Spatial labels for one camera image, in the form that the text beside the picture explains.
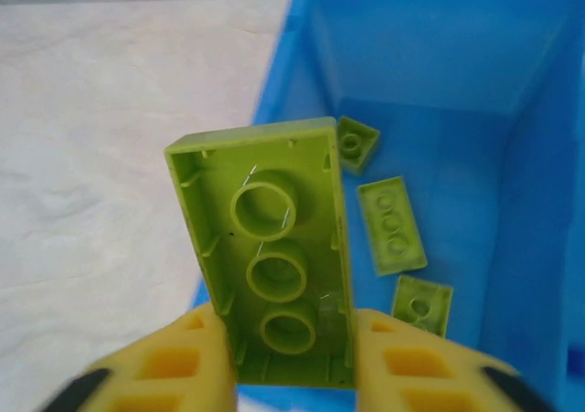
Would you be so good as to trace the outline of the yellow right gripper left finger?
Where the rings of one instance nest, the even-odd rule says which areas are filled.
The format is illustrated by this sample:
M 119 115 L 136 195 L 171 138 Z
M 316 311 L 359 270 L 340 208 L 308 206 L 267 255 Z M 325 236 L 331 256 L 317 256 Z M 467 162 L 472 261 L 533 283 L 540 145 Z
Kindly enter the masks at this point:
M 200 305 L 89 365 L 43 412 L 237 412 L 224 324 Z

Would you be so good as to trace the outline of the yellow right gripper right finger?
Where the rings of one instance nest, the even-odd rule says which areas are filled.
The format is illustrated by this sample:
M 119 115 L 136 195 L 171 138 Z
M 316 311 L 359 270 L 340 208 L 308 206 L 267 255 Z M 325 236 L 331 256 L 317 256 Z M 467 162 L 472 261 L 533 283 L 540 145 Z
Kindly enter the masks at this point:
M 509 364 L 356 310 L 356 412 L 558 412 Z

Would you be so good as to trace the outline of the small green lego brick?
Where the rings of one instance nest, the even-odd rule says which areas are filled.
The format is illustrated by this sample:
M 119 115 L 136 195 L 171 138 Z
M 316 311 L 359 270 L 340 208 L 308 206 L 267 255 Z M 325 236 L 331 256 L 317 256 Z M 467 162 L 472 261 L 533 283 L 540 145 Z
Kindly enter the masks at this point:
M 381 132 L 348 116 L 337 122 L 337 140 L 341 165 L 350 174 L 360 176 L 378 148 Z
M 446 337 L 453 288 L 401 274 L 391 315 L 423 331 Z

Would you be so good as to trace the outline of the blue plastic bin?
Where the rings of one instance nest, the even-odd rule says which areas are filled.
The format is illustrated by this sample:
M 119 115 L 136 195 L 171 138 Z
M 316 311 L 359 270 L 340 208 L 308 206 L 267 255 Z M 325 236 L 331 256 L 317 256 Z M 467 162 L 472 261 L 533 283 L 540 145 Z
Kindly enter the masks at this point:
M 401 274 L 450 286 L 443 339 L 585 412 L 585 0 L 292 0 L 256 125 L 331 117 L 337 136 L 341 116 L 381 132 L 360 176 L 339 158 L 355 320 L 392 316 Z M 357 188 L 397 176 L 428 264 L 378 276 Z M 356 384 L 237 391 L 356 410 Z

